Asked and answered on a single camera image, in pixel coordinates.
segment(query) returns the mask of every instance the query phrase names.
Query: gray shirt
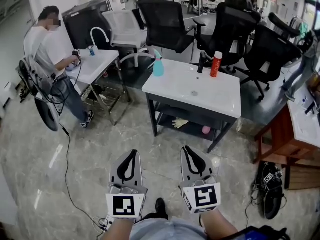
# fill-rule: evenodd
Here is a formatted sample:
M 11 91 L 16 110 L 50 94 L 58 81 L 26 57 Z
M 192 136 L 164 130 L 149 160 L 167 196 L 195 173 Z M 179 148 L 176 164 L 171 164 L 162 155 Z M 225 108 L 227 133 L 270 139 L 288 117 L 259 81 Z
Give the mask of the gray shirt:
M 205 230 L 179 218 L 151 218 L 133 226 L 130 240 L 206 240 Z

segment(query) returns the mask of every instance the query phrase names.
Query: tile floor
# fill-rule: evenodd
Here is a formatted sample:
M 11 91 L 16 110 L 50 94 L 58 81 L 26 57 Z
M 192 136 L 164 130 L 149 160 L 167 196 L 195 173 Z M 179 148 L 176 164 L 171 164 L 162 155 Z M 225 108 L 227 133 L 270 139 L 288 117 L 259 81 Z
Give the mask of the tile floor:
M 206 140 L 170 129 L 163 129 L 154 138 L 149 112 L 143 104 L 131 105 L 116 126 L 97 114 L 90 127 L 82 129 L 67 110 L 61 123 L 71 136 L 67 176 L 70 193 L 89 215 L 106 216 L 110 166 L 124 152 L 137 149 L 144 185 L 149 189 L 143 214 L 153 212 L 156 199 L 163 197 L 170 216 L 198 223 L 198 215 L 189 214 L 178 189 L 180 149 L 190 145 L 205 150 L 209 146 Z M 62 149 L 53 160 L 59 145 Z M 90 219 L 76 210 L 68 197 L 64 179 L 67 146 L 68 138 L 62 130 L 55 133 L 45 127 L 31 97 L 23 104 L 18 100 L 9 103 L 0 128 L 0 162 L 18 206 L 17 226 L 6 226 L 13 239 L 96 239 L 98 234 Z M 230 131 L 209 154 L 216 179 L 221 182 L 219 209 L 238 230 L 247 223 L 245 209 L 257 172 L 251 160 L 256 152 L 252 137 Z M 287 227 L 291 239 L 310 239 L 319 223 L 319 190 L 285 194 L 287 205 L 271 221 L 263 219 L 257 206 L 251 206 L 249 225 L 269 225 L 277 230 Z

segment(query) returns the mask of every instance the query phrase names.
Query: spray bottle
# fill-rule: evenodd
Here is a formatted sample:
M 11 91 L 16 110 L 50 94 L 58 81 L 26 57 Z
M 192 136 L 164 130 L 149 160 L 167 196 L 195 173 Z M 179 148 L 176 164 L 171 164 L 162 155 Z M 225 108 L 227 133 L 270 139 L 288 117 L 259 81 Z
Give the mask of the spray bottle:
M 165 67 L 164 67 L 164 64 L 161 61 L 161 59 L 162 59 L 161 58 L 161 54 L 156 49 L 153 49 L 153 50 L 154 50 L 154 54 L 156 56 L 155 62 L 154 62 L 154 65 L 153 65 L 153 74 L 156 77 L 161 77 L 165 73 Z

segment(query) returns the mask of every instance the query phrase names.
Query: rubber glove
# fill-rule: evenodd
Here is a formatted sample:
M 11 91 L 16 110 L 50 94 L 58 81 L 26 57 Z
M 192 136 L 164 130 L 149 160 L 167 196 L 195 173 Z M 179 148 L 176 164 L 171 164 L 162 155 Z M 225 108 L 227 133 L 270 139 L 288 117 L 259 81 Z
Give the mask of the rubber glove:
M 189 123 L 189 121 L 187 120 L 183 120 L 180 118 L 176 118 L 176 120 L 172 121 L 172 125 L 174 126 L 174 128 L 180 129 L 182 126 L 186 125 L 187 123 Z

